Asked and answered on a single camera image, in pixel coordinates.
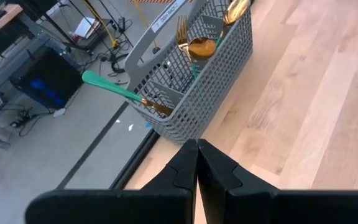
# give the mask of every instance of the gray plastic basket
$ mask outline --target gray plastic basket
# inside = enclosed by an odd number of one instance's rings
[[[125,62],[125,70],[131,78],[128,90],[174,110],[166,117],[140,103],[129,101],[130,105],[161,136],[179,144],[187,139],[201,137],[252,53],[252,28],[248,9],[230,27],[214,56],[208,61],[195,62],[198,70],[196,80],[186,55],[177,47],[175,36],[152,59],[138,65],[141,55],[166,21],[182,7],[183,1],[171,3],[158,16]],[[202,36],[218,39],[223,26],[222,16],[228,5],[229,1],[195,1],[187,15],[188,40]]]

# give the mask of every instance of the gold fork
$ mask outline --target gold fork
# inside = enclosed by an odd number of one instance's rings
[[[177,44],[181,51],[183,51],[191,66],[194,78],[197,77],[196,67],[193,65],[191,55],[189,53],[189,43],[187,41],[187,18],[186,16],[179,16],[177,25]]]

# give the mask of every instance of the gold utensil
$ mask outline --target gold utensil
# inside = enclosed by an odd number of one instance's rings
[[[215,53],[216,44],[214,40],[207,37],[196,37],[191,40],[188,50],[193,58],[207,60]]]
[[[189,43],[187,42],[187,18],[186,16],[179,16],[178,25],[177,25],[177,44],[178,48],[183,51],[191,66],[191,71],[193,72],[194,78],[197,77],[196,67],[193,65],[191,55],[189,52]]]
[[[226,31],[226,28],[229,25],[235,23],[238,19],[241,18],[241,16],[244,15],[244,13],[246,13],[248,5],[249,5],[249,0],[234,0],[230,3],[229,7],[226,9],[226,12],[224,13],[223,16],[223,28],[218,41],[216,41],[216,46],[219,47],[222,41],[223,34]]]
[[[109,90],[111,92],[117,93],[123,97],[130,99],[130,100],[134,100],[139,103],[142,103],[143,105],[149,106],[149,107],[155,109],[156,111],[161,112],[167,116],[170,116],[173,111],[172,108],[160,105],[158,103],[154,103],[150,100],[146,100],[145,98],[142,98],[129,90],[121,88],[121,87],[117,86],[116,84],[110,82],[109,80],[102,78],[100,75],[98,75],[97,73],[94,73],[92,71],[85,71],[82,74],[82,80],[85,83],[88,83],[90,85],[104,88],[105,90]]]

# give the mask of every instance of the green-handled utensil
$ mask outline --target green-handled utensil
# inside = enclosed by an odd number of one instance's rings
[[[161,112],[167,116],[170,116],[173,109],[172,108],[169,108],[167,106],[163,106],[163,105],[160,105],[158,103],[154,103],[150,100],[146,100],[138,95],[136,95],[135,93],[129,91],[129,90],[126,90],[124,88],[121,88],[119,86],[117,86],[116,84],[110,82],[109,80],[99,76],[97,73],[95,72],[92,72],[92,71],[85,71],[83,74],[82,74],[82,80],[85,82],[85,83],[88,83],[90,85],[94,85],[94,86],[97,86],[97,87],[100,87],[100,88],[104,88],[105,90],[109,90],[111,92],[114,92],[114,93],[117,93],[121,96],[124,96],[130,100],[134,100],[134,101],[137,101],[139,103],[142,103],[143,105],[145,106],[149,106],[153,109],[155,109],[156,111],[158,112]]]

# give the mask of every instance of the desk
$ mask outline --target desk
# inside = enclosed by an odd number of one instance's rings
[[[7,4],[3,10],[6,11],[6,14],[0,18],[0,29],[16,18],[23,11],[23,8],[18,4]]]

